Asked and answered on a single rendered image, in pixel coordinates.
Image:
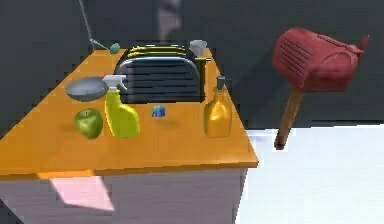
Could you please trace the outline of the grey bowl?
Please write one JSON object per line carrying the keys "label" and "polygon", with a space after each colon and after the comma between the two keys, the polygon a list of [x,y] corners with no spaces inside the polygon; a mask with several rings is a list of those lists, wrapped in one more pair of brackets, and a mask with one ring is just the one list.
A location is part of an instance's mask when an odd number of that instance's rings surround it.
{"label": "grey bowl", "polygon": [[70,82],[65,87],[68,97],[80,102],[97,100],[107,92],[107,85],[101,77],[85,77]]}

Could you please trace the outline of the amber glass bottle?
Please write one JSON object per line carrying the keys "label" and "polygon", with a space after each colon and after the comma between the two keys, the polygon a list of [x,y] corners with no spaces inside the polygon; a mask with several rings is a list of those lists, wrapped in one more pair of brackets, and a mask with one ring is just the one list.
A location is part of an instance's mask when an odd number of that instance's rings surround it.
{"label": "amber glass bottle", "polygon": [[204,132],[210,138],[227,137],[231,132],[232,106],[226,98],[226,77],[217,76],[213,99],[204,107]]}

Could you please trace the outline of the orange topped white counter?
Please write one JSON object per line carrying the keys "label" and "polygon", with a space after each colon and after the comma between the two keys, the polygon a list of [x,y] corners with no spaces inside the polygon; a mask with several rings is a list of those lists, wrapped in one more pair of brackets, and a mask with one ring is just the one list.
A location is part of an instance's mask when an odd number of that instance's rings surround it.
{"label": "orange topped white counter", "polygon": [[208,138],[202,105],[158,119],[141,104],[138,137],[88,140],[73,124],[84,107],[58,85],[0,139],[0,200],[23,224],[234,224],[257,164],[239,119]]}

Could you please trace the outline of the black chrome toaster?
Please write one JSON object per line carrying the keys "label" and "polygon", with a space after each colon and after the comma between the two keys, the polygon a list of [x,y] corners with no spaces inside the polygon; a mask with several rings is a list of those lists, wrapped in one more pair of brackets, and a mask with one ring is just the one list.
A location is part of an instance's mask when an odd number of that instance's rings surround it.
{"label": "black chrome toaster", "polygon": [[121,100],[126,104],[203,102],[208,61],[180,45],[128,49],[114,70],[126,76]]}

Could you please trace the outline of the grey cup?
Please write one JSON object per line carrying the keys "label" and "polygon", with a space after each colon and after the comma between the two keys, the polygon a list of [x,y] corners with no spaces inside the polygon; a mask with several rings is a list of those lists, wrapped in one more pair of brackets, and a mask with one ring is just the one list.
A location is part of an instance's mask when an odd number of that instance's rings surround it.
{"label": "grey cup", "polygon": [[192,40],[189,44],[189,49],[198,58],[202,58],[204,56],[206,48],[207,42],[205,40]]}

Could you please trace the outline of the yellow spray bottle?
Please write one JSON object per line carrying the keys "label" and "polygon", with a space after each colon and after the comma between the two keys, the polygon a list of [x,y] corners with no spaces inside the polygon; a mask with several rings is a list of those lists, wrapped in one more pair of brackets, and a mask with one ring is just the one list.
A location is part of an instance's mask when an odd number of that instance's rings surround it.
{"label": "yellow spray bottle", "polygon": [[120,88],[127,89],[123,83],[125,78],[125,75],[106,75],[102,79],[108,87],[105,95],[107,123],[111,134],[118,138],[136,137],[141,131],[138,113],[121,101]]}

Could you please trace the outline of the teal ladle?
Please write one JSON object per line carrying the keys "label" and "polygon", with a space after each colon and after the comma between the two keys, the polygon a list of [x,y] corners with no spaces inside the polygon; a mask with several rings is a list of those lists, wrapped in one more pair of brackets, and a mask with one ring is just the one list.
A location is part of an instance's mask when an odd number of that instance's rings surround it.
{"label": "teal ladle", "polygon": [[84,0],[78,0],[78,2],[79,2],[79,5],[80,5],[81,13],[82,13],[82,16],[83,16],[83,19],[84,19],[84,23],[85,23],[85,26],[86,26],[86,30],[87,30],[87,34],[88,34],[88,39],[89,39],[89,42],[92,45],[92,49],[95,50],[96,47],[101,47],[101,48],[103,48],[105,50],[108,50],[111,54],[117,54],[121,50],[121,47],[120,47],[120,45],[118,43],[114,43],[110,47],[106,47],[105,45],[103,45],[102,43],[100,43],[99,41],[97,41],[97,40],[95,40],[93,38],[91,27],[90,27],[89,21],[88,21],[88,16],[87,16],[87,13],[86,13],[86,10],[85,10]]}

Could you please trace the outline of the green apple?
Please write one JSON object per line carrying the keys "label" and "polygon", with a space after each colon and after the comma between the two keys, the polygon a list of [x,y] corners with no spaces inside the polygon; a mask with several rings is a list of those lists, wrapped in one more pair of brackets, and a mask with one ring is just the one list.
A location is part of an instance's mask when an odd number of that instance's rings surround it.
{"label": "green apple", "polygon": [[96,139],[103,129],[101,113],[94,108],[87,108],[74,116],[78,132],[87,139]]}

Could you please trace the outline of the red mailbox on wooden post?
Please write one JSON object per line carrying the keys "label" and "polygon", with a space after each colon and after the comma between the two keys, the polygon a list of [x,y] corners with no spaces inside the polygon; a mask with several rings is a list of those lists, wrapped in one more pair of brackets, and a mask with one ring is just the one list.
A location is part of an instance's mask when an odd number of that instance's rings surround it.
{"label": "red mailbox on wooden post", "polygon": [[292,89],[274,142],[277,150],[285,148],[306,92],[346,90],[369,38],[365,35],[357,44],[347,44],[300,27],[291,28],[278,38],[272,65]]}

